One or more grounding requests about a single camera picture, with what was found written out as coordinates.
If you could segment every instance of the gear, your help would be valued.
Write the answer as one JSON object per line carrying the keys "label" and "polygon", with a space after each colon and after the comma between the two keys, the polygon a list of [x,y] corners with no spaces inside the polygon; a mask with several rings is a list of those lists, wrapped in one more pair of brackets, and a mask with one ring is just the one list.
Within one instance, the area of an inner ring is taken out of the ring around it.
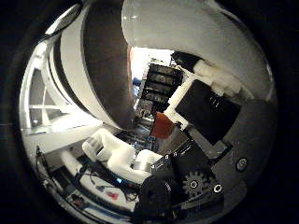
{"label": "gear", "polygon": [[208,179],[205,178],[204,174],[197,171],[190,172],[189,175],[185,175],[183,181],[183,189],[186,194],[189,194],[190,198],[196,197],[203,193],[208,188]]}

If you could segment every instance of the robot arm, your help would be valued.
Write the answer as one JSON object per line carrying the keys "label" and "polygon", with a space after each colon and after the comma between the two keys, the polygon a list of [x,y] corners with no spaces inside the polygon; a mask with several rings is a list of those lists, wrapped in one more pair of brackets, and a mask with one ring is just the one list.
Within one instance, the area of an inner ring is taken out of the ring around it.
{"label": "robot arm", "polygon": [[142,184],[150,176],[147,167],[162,157],[144,149],[137,155],[132,168],[135,149],[105,128],[87,139],[82,149],[92,161],[107,161],[107,168],[111,172],[136,184]]}

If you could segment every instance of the screw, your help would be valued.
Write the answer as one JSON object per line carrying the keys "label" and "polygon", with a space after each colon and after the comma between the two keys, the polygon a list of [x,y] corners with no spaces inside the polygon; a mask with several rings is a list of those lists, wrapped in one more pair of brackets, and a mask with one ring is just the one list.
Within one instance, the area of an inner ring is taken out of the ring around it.
{"label": "screw", "polygon": [[221,186],[221,185],[216,185],[216,186],[214,187],[214,192],[215,192],[215,193],[219,193],[220,191],[222,191],[222,186]]}
{"label": "screw", "polygon": [[196,189],[197,186],[198,186],[198,183],[197,183],[196,180],[193,180],[193,181],[190,183],[190,187],[191,187],[192,189]]}
{"label": "screw", "polygon": [[243,172],[246,170],[248,165],[248,160],[246,158],[241,158],[237,163],[236,163],[236,170],[238,172]]}

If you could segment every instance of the red object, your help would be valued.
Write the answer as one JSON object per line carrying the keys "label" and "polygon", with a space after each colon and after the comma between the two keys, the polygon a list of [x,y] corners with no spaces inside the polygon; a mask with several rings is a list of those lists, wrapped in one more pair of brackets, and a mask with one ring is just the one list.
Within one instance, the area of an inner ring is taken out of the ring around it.
{"label": "red object", "polygon": [[174,127],[174,123],[165,114],[157,112],[155,121],[153,121],[150,135],[157,138],[166,139],[174,130]]}
{"label": "red object", "polygon": [[111,199],[113,199],[114,201],[118,200],[119,198],[119,194],[117,193],[112,193],[110,191],[106,192],[106,195],[109,196]]}

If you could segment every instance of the black panel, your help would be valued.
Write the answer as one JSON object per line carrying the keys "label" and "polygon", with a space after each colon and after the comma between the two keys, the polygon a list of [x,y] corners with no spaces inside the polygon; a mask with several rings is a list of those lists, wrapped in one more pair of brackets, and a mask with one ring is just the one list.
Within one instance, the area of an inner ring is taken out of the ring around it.
{"label": "black panel", "polygon": [[193,82],[176,108],[211,144],[225,136],[239,110],[239,105],[217,96],[199,80]]}
{"label": "black panel", "polygon": [[183,68],[186,68],[191,72],[193,72],[195,64],[200,60],[197,56],[179,51],[175,51],[171,57],[175,60],[177,65],[181,65]]}
{"label": "black panel", "polygon": [[84,56],[94,90],[106,112],[123,129],[133,127],[133,85],[128,45],[121,28],[121,1],[96,1],[86,17]]}

